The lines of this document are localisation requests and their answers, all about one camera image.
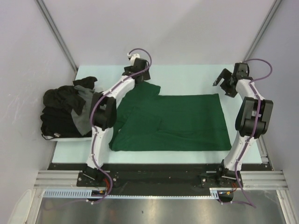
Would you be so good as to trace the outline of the green t shirt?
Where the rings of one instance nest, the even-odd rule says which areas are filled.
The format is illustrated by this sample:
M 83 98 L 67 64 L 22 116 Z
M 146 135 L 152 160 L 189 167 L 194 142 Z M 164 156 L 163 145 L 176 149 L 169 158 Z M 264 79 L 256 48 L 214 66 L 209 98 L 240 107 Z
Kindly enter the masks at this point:
M 142 83 L 117 108 L 112 151 L 228 151 L 228 129 L 218 94 L 163 96 Z

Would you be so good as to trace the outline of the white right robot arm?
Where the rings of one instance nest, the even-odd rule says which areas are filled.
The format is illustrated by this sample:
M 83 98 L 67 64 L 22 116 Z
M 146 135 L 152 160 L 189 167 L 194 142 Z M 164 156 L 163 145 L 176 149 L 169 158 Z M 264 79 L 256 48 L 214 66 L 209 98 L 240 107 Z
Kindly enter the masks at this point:
M 228 155 L 217 168 L 215 182 L 220 187 L 230 187 L 240 181 L 240 171 L 244 155 L 269 127 L 273 101 L 265 99 L 255 87 L 255 79 L 249 75 L 247 61 L 234 65 L 230 72 L 223 69 L 213 83 L 219 85 L 231 98 L 240 95 L 242 104 L 235 120 L 237 131 Z

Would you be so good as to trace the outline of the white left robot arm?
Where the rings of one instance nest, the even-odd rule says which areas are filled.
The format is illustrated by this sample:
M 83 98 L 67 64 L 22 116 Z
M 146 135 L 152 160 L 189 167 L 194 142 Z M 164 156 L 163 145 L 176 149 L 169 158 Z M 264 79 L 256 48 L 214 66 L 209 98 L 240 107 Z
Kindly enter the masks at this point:
M 128 53 L 130 65 L 124 68 L 119 81 L 111 88 L 95 93 L 90 110 L 92 128 L 91 153 L 87 159 L 82 175 L 92 186 L 111 183 L 108 174 L 101 169 L 104 158 L 109 151 L 109 142 L 113 136 L 113 126 L 117 119 L 117 107 L 125 95 L 143 81 L 150 80 L 152 58 L 143 59 L 132 51 Z

